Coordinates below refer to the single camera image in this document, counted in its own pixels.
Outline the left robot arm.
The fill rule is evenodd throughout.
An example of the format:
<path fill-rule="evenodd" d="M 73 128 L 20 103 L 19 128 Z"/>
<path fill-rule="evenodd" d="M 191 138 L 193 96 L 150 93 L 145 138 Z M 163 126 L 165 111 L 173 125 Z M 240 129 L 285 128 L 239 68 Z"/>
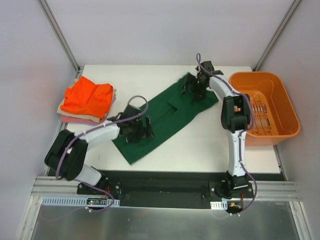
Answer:
<path fill-rule="evenodd" d="M 57 180 L 75 180 L 87 185 L 94 194 L 102 194 L 107 187 L 107 177 L 85 164 L 87 152 L 106 141 L 120 139 L 126 144 L 137 144 L 153 138 L 146 112 L 129 104 L 123 112 L 81 133 L 61 130 L 44 158 L 45 165 L 55 170 Z"/>

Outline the dark green t shirt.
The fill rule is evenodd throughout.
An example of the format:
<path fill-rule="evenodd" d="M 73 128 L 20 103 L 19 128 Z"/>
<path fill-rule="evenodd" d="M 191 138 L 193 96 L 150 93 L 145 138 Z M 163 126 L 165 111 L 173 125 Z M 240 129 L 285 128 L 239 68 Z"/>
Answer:
<path fill-rule="evenodd" d="M 219 101 L 213 91 L 207 91 L 203 99 L 196 98 L 190 89 L 183 93 L 188 76 L 189 74 L 186 74 L 148 101 L 146 115 L 150 118 L 153 138 L 148 137 L 138 143 L 127 143 L 124 137 L 113 141 L 130 165 L 151 153 L 187 126 L 198 114 Z"/>

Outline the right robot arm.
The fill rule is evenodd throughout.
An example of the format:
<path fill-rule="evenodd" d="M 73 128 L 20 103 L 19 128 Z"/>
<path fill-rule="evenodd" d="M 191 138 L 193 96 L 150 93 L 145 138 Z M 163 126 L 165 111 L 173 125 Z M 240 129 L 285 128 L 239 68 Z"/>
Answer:
<path fill-rule="evenodd" d="M 199 62 L 195 68 L 196 76 L 187 77 L 182 93 L 190 90 L 198 99 L 205 99 L 212 89 L 222 100 L 221 125 L 227 133 L 229 163 L 225 180 L 215 187 L 215 194 L 221 198 L 231 199 L 242 193 L 249 186 L 249 174 L 245 167 L 245 141 L 251 127 L 252 108 L 247 94 L 236 90 L 216 70 L 211 61 Z"/>

